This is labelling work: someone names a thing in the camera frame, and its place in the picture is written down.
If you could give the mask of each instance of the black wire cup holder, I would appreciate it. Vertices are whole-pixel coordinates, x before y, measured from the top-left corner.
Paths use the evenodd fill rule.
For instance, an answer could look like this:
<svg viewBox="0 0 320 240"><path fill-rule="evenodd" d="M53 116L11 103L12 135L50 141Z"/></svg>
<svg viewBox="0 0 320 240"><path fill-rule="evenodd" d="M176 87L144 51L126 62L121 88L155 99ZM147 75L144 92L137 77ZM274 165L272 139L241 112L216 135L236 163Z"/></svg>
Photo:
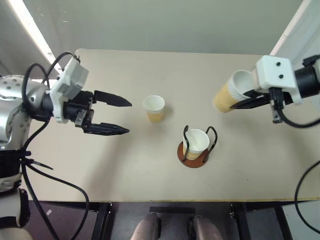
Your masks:
<svg viewBox="0 0 320 240"><path fill-rule="evenodd" d="M183 153L183 141L179 144L178 146L178 149L177 149L177 155L178 155L178 158L180 160L180 162L189 167L189 168L200 168L202 167L203 165L206 164L206 162L208 161L208 158L209 158L209 154L212 152L212 150L214 149L214 147L216 146L217 144L217 141L218 141L218 134L217 134L217 131L216 129L213 127L213 126L209 126L205 133L208 134L209 130L212 130L213 133L214 133L214 141L211 145L211 147L208 149L205 149L201 154L200 156L198 156L198 158L196 158L195 160L189 160L187 159L187 154L189 152L189 147L190 147L190 143L189 143L189 140L187 138L187 135L186 135L186 132L188 131L189 129L189 126L186 125L184 127L184 130L183 130L183 137L185 139L185 142L186 142L186 150L185 150L185 153Z"/></svg>

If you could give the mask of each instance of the table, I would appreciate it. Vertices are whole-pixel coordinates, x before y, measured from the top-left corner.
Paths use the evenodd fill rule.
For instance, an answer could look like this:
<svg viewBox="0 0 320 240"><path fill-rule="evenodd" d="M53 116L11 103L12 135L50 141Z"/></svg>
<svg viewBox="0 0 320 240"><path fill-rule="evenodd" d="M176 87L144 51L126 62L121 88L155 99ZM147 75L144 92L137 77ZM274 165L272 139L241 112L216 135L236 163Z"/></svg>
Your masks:
<svg viewBox="0 0 320 240"><path fill-rule="evenodd" d="M318 126L273 124L268 105L230 113L213 107L213 97L230 75L252 68L259 55L95 49L76 54L89 70L85 91L117 94L132 103L97 103L92 122L118 124L130 133L84 134L71 122L52 119L29 149L36 161L54 168L46 172L80 186L90 201L290 201L303 172L320 157ZM152 94L166 101L163 122L149 122L142 107ZM319 116L308 99L285 113L301 123ZM31 131L41 124L33 121ZM188 168L177 157L185 125L217 130L217 145L203 167ZM67 186L29 175L39 200L84 200ZM319 198L319 173L313 171L299 199Z"/></svg>

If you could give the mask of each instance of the wooden coaster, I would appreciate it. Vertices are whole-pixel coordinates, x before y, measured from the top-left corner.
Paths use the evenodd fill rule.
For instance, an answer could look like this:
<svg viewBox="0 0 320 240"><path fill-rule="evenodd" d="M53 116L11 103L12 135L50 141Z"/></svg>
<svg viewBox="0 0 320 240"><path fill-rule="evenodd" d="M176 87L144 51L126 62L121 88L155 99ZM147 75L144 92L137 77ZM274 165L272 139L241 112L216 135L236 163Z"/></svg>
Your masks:
<svg viewBox="0 0 320 240"><path fill-rule="evenodd" d="M207 161L204 162L204 159L206 158L206 156L208 154L208 149L204 150L203 153L201 153L201 155L197 159L189 160L186 158L184 161L185 155L184 155L184 151L183 151L183 142L181 142L178 146L177 154L178 154L178 158L179 158L180 162L183 165L185 165L189 168L196 169L196 168L200 168L206 164Z"/></svg>

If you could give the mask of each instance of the dark floor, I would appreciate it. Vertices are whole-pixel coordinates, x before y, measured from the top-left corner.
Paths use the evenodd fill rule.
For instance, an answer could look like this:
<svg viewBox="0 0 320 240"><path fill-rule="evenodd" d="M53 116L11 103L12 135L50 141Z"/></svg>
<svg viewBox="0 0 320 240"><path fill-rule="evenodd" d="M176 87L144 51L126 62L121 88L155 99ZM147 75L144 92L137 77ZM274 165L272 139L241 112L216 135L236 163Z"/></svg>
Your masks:
<svg viewBox="0 0 320 240"><path fill-rule="evenodd" d="M48 218L61 240L69 240L76 231L83 216L82 209L42 204L44 211L52 212ZM118 202L113 203L115 212L111 240L129 240L136 225L150 211L150 207L185 208L187 213L157 213L162 221L161 240L187 240L187 221L201 215L209 218L220 230L225 240L239 240L237 223L229 215L227 202ZM30 202L31 217L26 229L34 240L51 240L43 220L33 202ZM89 212L78 240L91 239L97 213ZM253 240L283 240L273 209L263 209L247 213L250 235Z"/></svg>

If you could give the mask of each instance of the beige table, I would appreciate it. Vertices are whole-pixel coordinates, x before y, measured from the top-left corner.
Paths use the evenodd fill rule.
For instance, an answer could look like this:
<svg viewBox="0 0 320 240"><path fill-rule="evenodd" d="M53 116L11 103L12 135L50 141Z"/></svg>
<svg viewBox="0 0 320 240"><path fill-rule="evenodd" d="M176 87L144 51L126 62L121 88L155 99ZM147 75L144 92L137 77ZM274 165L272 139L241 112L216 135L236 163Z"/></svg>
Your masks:
<svg viewBox="0 0 320 240"><path fill-rule="evenodd" d="M84 188L91 201L292 200L299 178L320 157L320 128L273 124L268 105L222 114L212 98L237 69L250 69L258 55L198 54L80 49L89 70L84 89L125 97L132 107L94 106L94 123L115 123L129 134L84 134L74 124L51 121L31 144L34 159L55 176ZM143 99L158 94L166 116L151 123ZM297 122L319 116L305 100L286 107ZM207 164L191 169L177 158L185 125L214 126L218 143ZM32 129L40 124L32 123ZM40 200L83 201L80 193L30 172ZM302 199L318 199L319 171L302 185Z"/></svg>

